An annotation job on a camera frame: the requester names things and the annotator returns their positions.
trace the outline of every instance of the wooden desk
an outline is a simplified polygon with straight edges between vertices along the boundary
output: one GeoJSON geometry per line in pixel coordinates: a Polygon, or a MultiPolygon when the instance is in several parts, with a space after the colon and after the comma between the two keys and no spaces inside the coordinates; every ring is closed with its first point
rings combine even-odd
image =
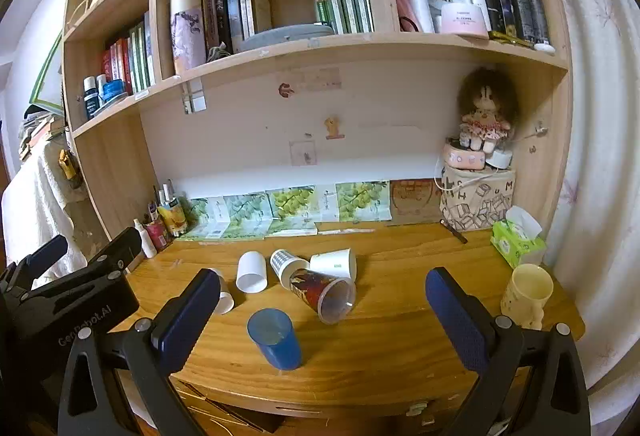
{"type": "MultiPolygon", "coordinates": [[[[236,307],[212,316],[180,380],[210,400],[286,416],[336,418],[392,416],[410,405],[438,400],[457,407],[476,379],[465,371],[424,295],[424,279],[446,267],[468,294],[497,315],[511,268],[489,243],[490,232],[466,234],[461,244],[440,225],[390,226],[373,233],[289,237],[254,242],[201,245],[174,242],[129,276],[140,309],[120,328],[153,317],[182,292],[200,268],[222,270],[236,307]],[[300,299],[284,289],[269,268],[268,288],[242,294],[235,287],[239,257],[260,251],[268,259],[277,248],[300,257],[350,247],[358,262],[356,304],[342,322],[327,326],[300,299]],[[275,307],[292,319],[302,347],[303,366],[282,372],[262,357],[246,332],[255,311],[275,307]]],[[[562,321],[574,338],[584,323],[556,283],[545,307],[544,325],[562,321]]]]}

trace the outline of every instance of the wooden bookshelf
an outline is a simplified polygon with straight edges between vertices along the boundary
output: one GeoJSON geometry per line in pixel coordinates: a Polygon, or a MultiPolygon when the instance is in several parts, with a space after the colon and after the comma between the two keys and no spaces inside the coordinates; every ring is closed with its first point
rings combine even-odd
{"type": "MultiPolygon", "coordinates": [[[[82,0],[67,0],[65,21],[82,0]]],[[[273,0],[273,24],[310,22],[309,0],[273,0]]],[[[561,0],[544,0],[552,43],[548,56],[486,40],[455,35],[399,32],[395,0],[371,0],[372,34],[349,34],[286,42],[204,64],[176,77],[169,32],[169,0],[101,0],[87,13],[79,10],[63,37],[65,102],[76,153],[89,194],[107,235],[113,238],[139,216],[157,184],[140,111],[165,99],[180,100],[181,84],[199,78],[206,90],[283,69],[362,60],[460,60],[495,64],[517,85],[523,124],[530,132],[542,120],[550,132],[533,143],[517,143],[515,202],[548,228],[558,202],[571,130],[571,54],[561,0]],[[143,98],[129,96],[86,121],[82,80],[100,72],[105,41],[119,29],[150,13],[156,85],[143,98]]]]}

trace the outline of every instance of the white wall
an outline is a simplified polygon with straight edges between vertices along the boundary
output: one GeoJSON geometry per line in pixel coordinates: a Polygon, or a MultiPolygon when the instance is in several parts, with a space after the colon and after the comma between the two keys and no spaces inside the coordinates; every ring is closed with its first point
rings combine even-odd
{"type": "Polygon", "coordinates": [[[179,97],[146,108],[142,123],[156,176],[189,197],[282,186],[433,177],[468,62],[353,62],[341,89],[283,98],[276,73],[206,88],[206,111],[186,115],[179,97]],[[338,116],[344,139],[327,140],[338,116]],[[312,136],[318,164],[292,166],[289,142],[312,136]]]}
{"type": "Polygon", "coordinates": [[[2,145],[11,178],[20,169],[18,129],[40,68],[62,30],[64,11],[65,0],[41,0],[20,37],[9,77],[0,94],[2,145]]]}

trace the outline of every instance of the small plush toy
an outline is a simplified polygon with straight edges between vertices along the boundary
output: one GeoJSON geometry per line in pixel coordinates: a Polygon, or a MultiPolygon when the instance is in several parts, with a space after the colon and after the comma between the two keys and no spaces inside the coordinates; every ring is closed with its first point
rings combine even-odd
{"type": "Polygon", "coordinates": [[[499,71],[476,69],[462,83],[458,109],[462,115],[460,144],[491,154],[507,137],[518,114],[513,83],[499,71]]]}

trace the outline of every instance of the white paper cup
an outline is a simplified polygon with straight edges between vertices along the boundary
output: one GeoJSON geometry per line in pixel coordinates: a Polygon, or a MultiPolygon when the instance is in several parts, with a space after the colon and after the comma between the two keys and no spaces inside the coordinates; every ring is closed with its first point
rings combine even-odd
{"type": "Polygon", "coordinates": [[[280,284],[287,290],[289,289],[289,279],[295,270],[309,269],[309,262],[290,254],[287,250],[276,250],[271,254],[270,259],[273,271],[280,279],[280,284]]]}
{"type": "Polygon", "coordinates": [[[248,251],[238,261],[236,286],[245,293],[257,293],[267,288],[267,262],[260,252],[248,251]]]}
{"type": "Polygon", "coordinates": [[[220,279],[220,299],[218,301],[218,305],[216,309],[213,310],[213,313],[217,315],[224,315],[225,313],[229,313],[234,308],[234,298],[231,297],[229,293],[229,288],[226,285],[226,281],[222,272],[217,268],[209,268],[211,271],[214,271],[218,274],[218,278],[220,279]]]}
{"type": "Polygon", "coordinates": [[[351,251],[351,248],[318,253],[311,257],[309,270],[355,281],[357,273],[356,256],[351,251]]]}

